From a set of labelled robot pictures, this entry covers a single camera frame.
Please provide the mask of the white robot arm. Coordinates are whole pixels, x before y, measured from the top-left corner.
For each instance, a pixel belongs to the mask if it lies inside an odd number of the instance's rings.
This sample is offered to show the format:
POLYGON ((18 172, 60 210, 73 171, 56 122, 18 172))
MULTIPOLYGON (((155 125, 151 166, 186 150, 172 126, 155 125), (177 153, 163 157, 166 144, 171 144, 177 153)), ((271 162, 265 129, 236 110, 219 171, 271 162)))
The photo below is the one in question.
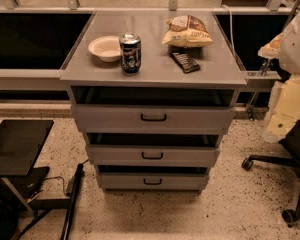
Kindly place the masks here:
POLYGON ((300 119, 300 11, 280 34, 259 49, 258 55, 277 59, 280 68, 290 74, 271 90, 263 138, 274 143, 285 138, 300 119))

